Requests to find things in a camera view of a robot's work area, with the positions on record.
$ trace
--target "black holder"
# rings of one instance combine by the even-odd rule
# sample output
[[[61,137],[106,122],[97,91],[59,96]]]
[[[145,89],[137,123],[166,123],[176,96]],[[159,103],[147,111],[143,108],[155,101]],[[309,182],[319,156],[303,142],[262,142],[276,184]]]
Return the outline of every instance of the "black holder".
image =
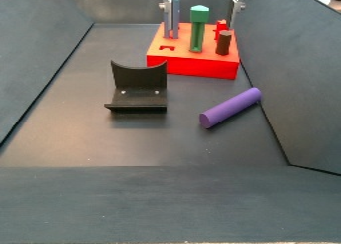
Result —
[[[168,109],[168,61],[153,67],[131,68],[111,61],[115,81],[111,111]]]

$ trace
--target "red base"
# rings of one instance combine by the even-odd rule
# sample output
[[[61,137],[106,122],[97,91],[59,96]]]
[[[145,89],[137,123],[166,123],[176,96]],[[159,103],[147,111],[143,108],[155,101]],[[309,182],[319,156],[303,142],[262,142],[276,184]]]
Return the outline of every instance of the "red base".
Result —
[[[147,50],[147,66],[161,64],[168,60],[168,72],[172,74],[196,75],[204,77],[236,79],[240,66],[240,54],[234,31],[229,55],[216,53],[216,25],[206,25],[202,52],[189,50],[192,24],[181,23],[178,39],[164,38],[165,24],[161,23],[154,40]]]

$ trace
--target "purple cylinder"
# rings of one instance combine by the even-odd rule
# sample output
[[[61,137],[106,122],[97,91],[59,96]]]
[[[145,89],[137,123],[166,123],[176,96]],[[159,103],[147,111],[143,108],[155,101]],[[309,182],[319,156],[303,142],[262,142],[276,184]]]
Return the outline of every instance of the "purple cylinder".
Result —
[[[236,97],[200,114],[201,125],[205,128],[212,128],[260,100],[261,90],[258,88],[246,90]]]

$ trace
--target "gray floor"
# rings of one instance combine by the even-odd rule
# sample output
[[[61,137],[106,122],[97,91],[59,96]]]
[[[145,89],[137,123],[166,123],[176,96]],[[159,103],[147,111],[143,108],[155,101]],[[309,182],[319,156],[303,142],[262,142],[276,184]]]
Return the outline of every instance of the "gray floor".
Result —
[[[293,167],[2,168],[0,242],[340,242],[340,204]]]
[[[0,242],[341,241],[341,178],[287,165],[249,88],[169,75],[170,108],[113,115],[110,60],[142,66],[157,26],[95,26],[0,154]]]
[[[157,25],[97,25],[0,150],[0,166],[279,166],[287,161],[260,105],[213,130],[198,114],[249,89],[237,80],[169,75],[165,114],[111,114],[110,61],[146,65]]]

